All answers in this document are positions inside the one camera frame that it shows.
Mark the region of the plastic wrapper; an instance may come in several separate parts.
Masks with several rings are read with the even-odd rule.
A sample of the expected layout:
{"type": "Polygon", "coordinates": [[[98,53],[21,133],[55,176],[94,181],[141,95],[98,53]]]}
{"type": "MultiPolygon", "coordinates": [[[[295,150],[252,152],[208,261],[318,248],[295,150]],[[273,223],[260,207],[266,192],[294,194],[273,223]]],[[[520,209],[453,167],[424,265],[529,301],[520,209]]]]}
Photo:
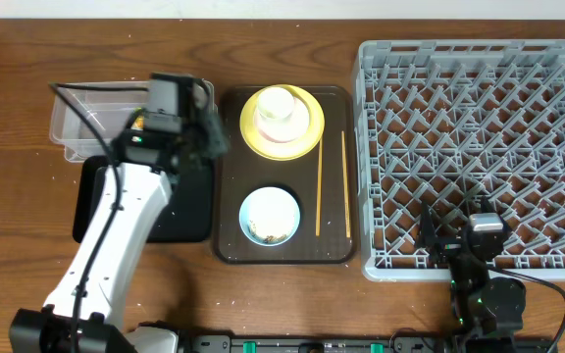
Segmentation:
{"type": "Polygon", "coordinates": [[[144,116],[138,115],[134,118],[134,121],[130,125],[131,129],[134,130],[143,130],[144,128],[144,116]]]}

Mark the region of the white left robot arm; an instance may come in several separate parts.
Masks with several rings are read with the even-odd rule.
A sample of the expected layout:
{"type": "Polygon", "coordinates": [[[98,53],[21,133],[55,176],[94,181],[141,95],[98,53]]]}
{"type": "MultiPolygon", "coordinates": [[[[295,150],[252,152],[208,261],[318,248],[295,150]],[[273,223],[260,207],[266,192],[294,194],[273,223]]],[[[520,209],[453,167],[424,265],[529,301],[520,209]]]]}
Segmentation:
{"type": "Polygon", "coordinates": [[[146,103],[106,141],[101,197],[66,274],[38,310],[9,328],[15,352],[180,352],[179,334],[158,325],[122,332],[125,301],[144,245],[180,175],[225,154],[229,144],[212,84],[154,73],[146,103]]]}

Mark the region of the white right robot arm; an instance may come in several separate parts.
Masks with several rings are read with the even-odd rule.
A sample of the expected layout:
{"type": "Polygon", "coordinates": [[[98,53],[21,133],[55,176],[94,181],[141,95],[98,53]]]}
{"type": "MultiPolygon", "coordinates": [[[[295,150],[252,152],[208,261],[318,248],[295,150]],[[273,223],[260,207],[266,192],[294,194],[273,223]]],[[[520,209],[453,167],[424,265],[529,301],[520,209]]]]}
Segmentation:
{"type": "Polygon", "coordinates": [[[511,227],[483,199],[454,236],[439,236],[431,208],[422,204],[417,248],[450,272],[450,298],[460,328],[443,346],[447,352],[514,352],[514,332],[523,327],[526,287],[515,278],[491,277],[488,262],[503,250],[511,227]]]}

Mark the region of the light blue bowl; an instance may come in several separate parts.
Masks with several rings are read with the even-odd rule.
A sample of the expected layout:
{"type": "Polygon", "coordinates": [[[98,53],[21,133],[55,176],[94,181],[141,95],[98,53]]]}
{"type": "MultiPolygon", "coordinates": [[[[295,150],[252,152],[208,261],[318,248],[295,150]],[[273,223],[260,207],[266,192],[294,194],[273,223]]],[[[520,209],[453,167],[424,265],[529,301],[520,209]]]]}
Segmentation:
{"type": "Polygon", "coordinates": [[[253,243],[274,247],[293,238],[301,221],[296,198],[273,186],[249,193],[238,211],[238,223],[244,236],[253,243]]]}

